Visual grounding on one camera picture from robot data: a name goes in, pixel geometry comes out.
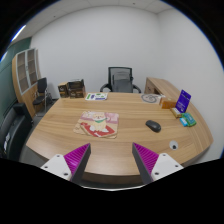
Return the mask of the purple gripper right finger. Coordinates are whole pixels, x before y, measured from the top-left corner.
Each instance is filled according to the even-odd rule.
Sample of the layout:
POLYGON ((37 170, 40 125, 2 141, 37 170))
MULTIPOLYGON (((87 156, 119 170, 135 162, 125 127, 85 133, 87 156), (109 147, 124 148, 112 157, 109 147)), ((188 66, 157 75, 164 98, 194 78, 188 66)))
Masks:
POLYGON ((157 154, 137 143, 132 144, 132 154, 144 184, 152 183, 183 168, 167 153, 157 154))

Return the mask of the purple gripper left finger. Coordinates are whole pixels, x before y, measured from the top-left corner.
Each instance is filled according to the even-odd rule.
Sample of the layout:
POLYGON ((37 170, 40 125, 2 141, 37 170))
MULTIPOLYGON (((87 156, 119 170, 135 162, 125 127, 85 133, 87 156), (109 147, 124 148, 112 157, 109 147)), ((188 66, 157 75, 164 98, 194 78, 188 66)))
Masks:
POLYGON ((42 169, 65 180, 79 184, 90 154, 91 145, 87 143, 66 155, 56 154, 42 166, 42 169))

